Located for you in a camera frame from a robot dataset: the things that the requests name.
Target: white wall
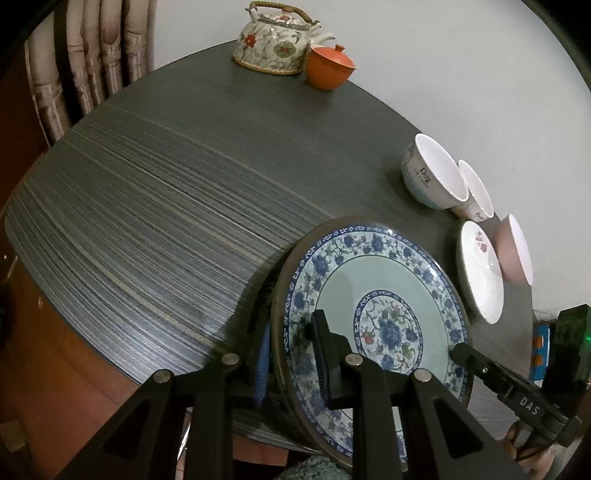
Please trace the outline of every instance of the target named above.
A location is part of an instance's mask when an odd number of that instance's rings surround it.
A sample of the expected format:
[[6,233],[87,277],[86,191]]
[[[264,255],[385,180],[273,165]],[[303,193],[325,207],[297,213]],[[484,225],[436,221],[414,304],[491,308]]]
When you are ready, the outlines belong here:
[[[513,213],[534,308],[591,303],[591,93],[519,0],[294,0],[359,65],[352,81],[474,166]],[[234,39],[248,0],[158,0],[153,66]]]

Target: orange teacup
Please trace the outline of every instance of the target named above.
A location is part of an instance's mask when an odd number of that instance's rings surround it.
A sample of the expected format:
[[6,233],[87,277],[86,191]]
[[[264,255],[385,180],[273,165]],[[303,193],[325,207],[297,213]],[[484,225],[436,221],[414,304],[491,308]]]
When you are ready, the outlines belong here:
[[343,53],[342,45],[334,48],[312,45],[306,61],[306,73],[310,83],[321,90],[333,90],[347,81],[357,68]]

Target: orange lid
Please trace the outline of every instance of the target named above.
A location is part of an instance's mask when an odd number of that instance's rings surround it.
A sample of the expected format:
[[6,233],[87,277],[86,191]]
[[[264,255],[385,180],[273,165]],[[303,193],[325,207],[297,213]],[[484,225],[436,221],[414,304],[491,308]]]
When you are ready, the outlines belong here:
[[330,47],[321,47],[321,46],[312,46],[312,50],[314,50],[317,54],[322,55],[324,58],[332,60],[343,67],[348,67],[350,69],[356,69],[357,65],[353,63],[346,54],[343,53],[345,49],[344,46],[336,44],[334,48]]

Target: round table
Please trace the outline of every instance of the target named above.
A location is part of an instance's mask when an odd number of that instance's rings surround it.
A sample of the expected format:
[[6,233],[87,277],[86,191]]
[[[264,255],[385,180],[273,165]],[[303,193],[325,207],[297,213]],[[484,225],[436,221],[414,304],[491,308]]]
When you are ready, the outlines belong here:
[[[74,126],[38,163],[5,228],[57,311],[138,382],[199,369],[239,341],[280,254],[316,225],[374,215],[418,242],[457,285],[460,220],[417,203],[400,161],[417,129],[361,88],[237,66],[233,43],[165,66]],[[490,233],[497,219],[483,224]],[[505,285],[473,345],[527,375],[529,287]],[[470,411],[513,421],[478,379]],[[295,447],[257,416],[236,430]]]

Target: human hand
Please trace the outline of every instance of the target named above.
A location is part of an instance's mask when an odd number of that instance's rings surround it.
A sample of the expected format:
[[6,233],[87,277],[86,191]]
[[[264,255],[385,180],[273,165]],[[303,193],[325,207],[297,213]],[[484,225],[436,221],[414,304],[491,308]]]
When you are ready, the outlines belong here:
[[[514,443],[519,433],[518,425],[519,422],[517,421],[511,425],[509,430],[507,430],[505,438],[503,438],[500,442],[503,450],[506,451],[507,454],[513,458],[513,460],[517,457],[517,449],[515,448]],[[526,456],[535,451],[536,448],[531,448],[520,452],[519,455]],[[519,465],[521,465],[524,469],[530,470],[527,476],[529,480],[542,480],[548,473],[548,470],[550,470],[552,462],[554,462],[554,452],[552,447],[550,447],[526,460],[520,461]]]

